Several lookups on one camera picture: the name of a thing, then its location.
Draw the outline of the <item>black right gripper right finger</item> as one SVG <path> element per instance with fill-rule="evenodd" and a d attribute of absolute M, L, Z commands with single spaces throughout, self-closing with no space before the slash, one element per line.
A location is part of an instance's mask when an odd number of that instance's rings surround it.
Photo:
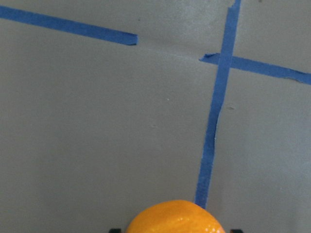
<path fill-rule="evenodd" d="M 230 233 L 241 233 L 240 229 L 231 229 Z"/>

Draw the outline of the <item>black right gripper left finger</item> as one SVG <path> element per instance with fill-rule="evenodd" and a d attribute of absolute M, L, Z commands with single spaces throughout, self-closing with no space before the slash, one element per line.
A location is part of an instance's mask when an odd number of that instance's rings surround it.
<path fill-rule="evenodd" d="M 109 230 L 109 233 L 121 233 L 121 229 L 120 228 L 112 228 Z"/>

